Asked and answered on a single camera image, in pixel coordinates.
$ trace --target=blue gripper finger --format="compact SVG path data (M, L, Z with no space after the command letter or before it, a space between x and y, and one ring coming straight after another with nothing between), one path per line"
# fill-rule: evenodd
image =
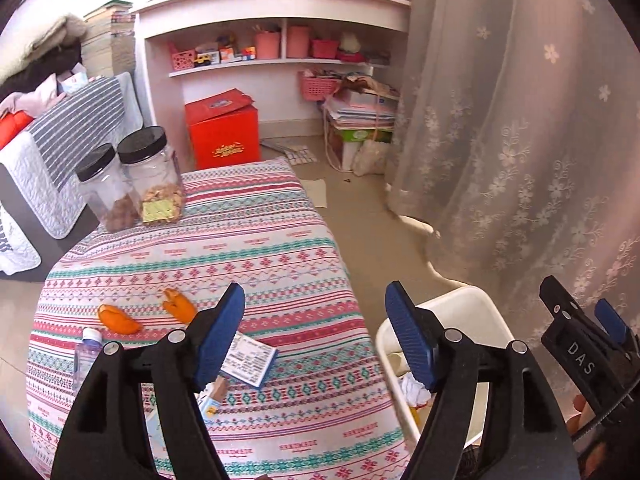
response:
M609 301L604 299L598 300L598 303L596 303L595 314L596 318L613 341L619 345L626 342L626 336L630 329L613 306L611 306Z
M201 391L216 380L244 316L242 287L237 283L229 285L215 309L219 309L218 317L198 348L198 367L193 377Z
M434 370L434 348L427 342L418 327L411 312L414 308L413 301L399 282L391 282L387 285L386 314L389 316L391 326L415 379L429 390L438 379Z

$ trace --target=patterned bed cover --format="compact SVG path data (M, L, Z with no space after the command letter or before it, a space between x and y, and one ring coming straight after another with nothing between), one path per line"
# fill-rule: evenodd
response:
M279 350L261 391L231 381L208 426L233 479L399 478L408 451L333 235L283 159L186 174L186 215L173 226L98 229L53 268L31 333L27 394L34 462L50 472L71 407L73 348L112 303L139 320L150 344L180 324L164 288L199 308L230 282L246 293L240 330ZM154 405L144 388L145 411ZM158 472L172 476L166 454Z

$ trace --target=pink container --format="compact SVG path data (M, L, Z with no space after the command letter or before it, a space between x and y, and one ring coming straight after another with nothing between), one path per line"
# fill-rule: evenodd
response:
M319 59L335 59L338 54L340 41L313 40L311 51L314 57Z
M280 57L280 33L258 32L255 35L255 57L257 59L278 59Z
M287 57L303 58L309 56L309 28L287 28Z

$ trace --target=white trash bin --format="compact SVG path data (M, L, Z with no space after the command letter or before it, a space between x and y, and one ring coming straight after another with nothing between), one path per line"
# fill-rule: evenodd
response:
M484 290L476 286L457 288L433 300L425 301L417 307L431 310L444 328L460 329L475 343L506 348L508 343L513 340L511 330L507 327L494 302ZM384 320L376 334L376 350L382 362L387 382L391 386L396 411L403 419L400 423L405 428L405 433L407 431L409 433L406 436L413 437L414 443L417 443L420 439L420 430L409 411L409 405L404 400L398 379L387 357L389 354L402 351L388 319ZM488 384L478 384L469 432L466 435L466 446L475 442L482 435L488 393Z

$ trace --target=metal screw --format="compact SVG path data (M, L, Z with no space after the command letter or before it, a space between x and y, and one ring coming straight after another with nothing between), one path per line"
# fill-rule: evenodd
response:
M455 328L447 328L444 333L444 337L447 338L447 341L451 341L452 343L459 343L462 341L462 332L460 330L456 330Z
M105 353L105 354L107 354L107 355L113 355L113 354L115 354L115 353L118 351L118 348L120 348L120 347L118 346L118 343L114 343L114 342L112 341L112 342L110 342L110 343L107 343L107 344L104 346L103 350L104 350L104 353Z
M169 340L169 343L179 343L184 340L185 337L187 337L187 335L184 333L184 330L174 330L169 334L167 339Z
M511 348L517 354L526 354L527 350L529 349L529 347L527 347L527 344L524 341L519 341L517 339L516 341L511 343Z

